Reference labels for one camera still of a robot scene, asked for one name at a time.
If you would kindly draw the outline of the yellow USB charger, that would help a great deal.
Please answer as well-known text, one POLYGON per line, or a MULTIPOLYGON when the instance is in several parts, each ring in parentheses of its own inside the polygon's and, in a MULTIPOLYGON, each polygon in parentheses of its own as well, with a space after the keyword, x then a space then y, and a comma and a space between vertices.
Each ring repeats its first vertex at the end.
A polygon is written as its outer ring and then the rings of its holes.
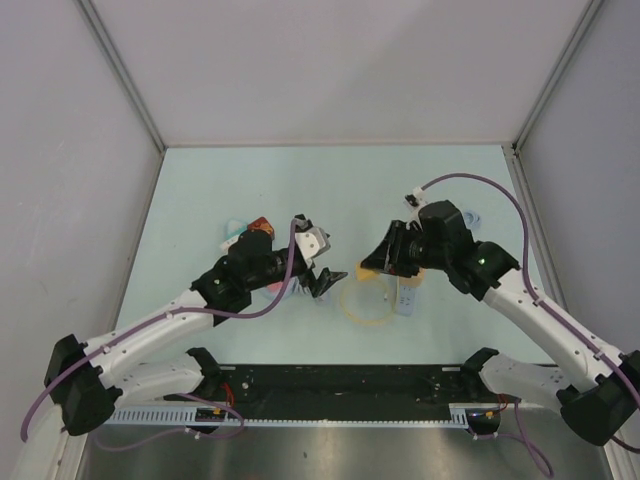
POLYGON ((360 264, 358 264, 355 268, 355 279, 358 282, 367 282, 367 281, 371 281, 374 278, 376 278, 378 276, 378 273, 376 273, 373 270, 370 269, 366 269, 364 267, 362 267, 360 264))

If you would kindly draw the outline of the pink square plug adapter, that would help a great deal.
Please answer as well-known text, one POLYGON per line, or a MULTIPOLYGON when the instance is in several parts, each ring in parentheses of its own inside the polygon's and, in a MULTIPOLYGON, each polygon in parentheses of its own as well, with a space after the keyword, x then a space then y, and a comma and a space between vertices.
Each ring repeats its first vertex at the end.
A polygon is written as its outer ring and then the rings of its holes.
POLYGON ((274 284, 270 284, 266 287, 266 290, 271 293, 271 294, 277 294, 279 292, 279 290, 281 289, 281 282, 277 282, 274 284))

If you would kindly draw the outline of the light blue rectangular power strip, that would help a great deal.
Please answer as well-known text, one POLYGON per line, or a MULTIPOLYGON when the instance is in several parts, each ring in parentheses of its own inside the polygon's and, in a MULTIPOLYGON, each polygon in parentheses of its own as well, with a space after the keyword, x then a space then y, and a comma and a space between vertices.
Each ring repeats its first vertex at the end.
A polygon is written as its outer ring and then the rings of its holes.
MULTIPOLYGON (((481 227, 481 217, 473 210, 463 210, 462 217, 465 226, 475 232, 481 227)), ((417 289, 424 279, 424 272, 411 279, 398 277, 396 280, 396 292, 394 312, 396 315, 410 317, 415 309, 417 289)))

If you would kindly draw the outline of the round light blue power strip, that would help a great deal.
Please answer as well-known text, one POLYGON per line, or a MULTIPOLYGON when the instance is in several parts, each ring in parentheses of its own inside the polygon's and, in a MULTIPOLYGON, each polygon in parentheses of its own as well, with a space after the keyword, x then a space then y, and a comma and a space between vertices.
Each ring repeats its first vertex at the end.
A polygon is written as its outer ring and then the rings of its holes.
MULTIPOLYGON (((266 287, 263 287, 262 289, 259 290, 259 292, 261 293, 261 295, 266 298, 269 301, 274 300, 280 293, 280 291, 282 290, 282 285, 281 285, 281 289, 279 290, 279 292, 277 294, 271 294, 266 290, 266 287)), ((327 292, 325 293, 322 297, 320 298, 313 298, 310 290, 306 287, 303 287, 299 280, 297 278, 292 278, 288 285, 287 288, 284 291, 284 294, 282 296, 282 301, 292 297, 292 296, 300 296, 300 297, 310 297, 312 300, 314 300, 316 303, 326 303, 330 300, 331 298, 331 293, 327 292)))

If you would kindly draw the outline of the dark red cube socket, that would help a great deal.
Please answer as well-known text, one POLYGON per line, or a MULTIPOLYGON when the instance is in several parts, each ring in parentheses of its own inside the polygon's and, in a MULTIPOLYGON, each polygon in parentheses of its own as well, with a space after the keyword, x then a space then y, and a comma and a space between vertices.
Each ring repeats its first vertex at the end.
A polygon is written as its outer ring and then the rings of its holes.
POLYGON ((264 217, 259 217, 247 226, 248 231, 262 231, 269 235, 269 237, 275 239, 275 229, 272 224, 264 217))

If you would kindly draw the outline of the white square plug adapter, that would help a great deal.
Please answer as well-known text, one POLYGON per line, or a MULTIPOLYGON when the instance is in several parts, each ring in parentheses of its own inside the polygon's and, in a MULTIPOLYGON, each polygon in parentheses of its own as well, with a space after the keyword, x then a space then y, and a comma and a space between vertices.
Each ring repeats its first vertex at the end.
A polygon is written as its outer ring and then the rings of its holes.
POLYGON ((226 252, 232 245, 238 241, 238 236, 231 237, 220 245, 220 249, 226 252))

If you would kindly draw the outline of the teal triangular power strip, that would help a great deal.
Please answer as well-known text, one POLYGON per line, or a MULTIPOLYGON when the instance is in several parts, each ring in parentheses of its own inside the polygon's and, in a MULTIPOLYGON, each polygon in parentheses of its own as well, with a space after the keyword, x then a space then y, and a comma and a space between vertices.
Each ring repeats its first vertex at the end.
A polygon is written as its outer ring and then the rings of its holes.
POLYGON ((240 219, 230 219, 225 225, 225 239, 230 240, 243 233, 248 227, 248 222, 240 219))

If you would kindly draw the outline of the beige cube socket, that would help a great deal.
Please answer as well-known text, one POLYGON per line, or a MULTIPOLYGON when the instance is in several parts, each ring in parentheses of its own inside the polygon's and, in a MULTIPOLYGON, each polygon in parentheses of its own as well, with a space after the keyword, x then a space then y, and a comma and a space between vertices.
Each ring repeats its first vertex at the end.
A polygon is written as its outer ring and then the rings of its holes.
POLYGON ((425 272, 425 269, 420 268, 416 275, 411 276, 407 280, 407 283, 410 285, 419 286, 425 278, 425 272))

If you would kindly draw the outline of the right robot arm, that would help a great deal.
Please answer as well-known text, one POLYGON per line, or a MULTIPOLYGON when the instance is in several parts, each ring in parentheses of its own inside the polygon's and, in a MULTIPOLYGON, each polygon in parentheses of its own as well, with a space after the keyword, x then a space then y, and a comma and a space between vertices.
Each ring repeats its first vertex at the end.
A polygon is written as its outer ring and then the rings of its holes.
POLYGON ((391 222, 360 266, 412 278, 439 270, 461 293, 501 313, 552 360, 523 363, 482 348, 461 367, 461 388, 473 401, 506 394, 559 414, 580 438, 611 441, 637 410, 639 354, 602 341, 526 281, 519 262, 494 242, 477 241, 449 201, 424 205, 410 222, 391 222))

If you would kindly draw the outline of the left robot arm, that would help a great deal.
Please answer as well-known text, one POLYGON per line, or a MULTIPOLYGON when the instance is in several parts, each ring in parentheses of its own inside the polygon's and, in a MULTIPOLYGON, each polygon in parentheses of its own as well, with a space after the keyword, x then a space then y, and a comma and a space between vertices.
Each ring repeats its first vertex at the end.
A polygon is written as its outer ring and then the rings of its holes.
POLYGON ((214 397, 225 382, 221 367, 204 347, 192 347, 165 363, 147 357, 229 318, 247 319, 252 294, 272 284, 287 289, 298 279, 318 298, 345 278, 315 259, 330 248, 329 234, 306 221, 293 221, 289 245, 275 250, 262 229, 246 230, 211 269, 159 312, 126 328, 80 342, 59 340, 45 375, 45 393, 60 407, 64 430, 72 436, 103 425, 128 404, 165 396, 214 397))

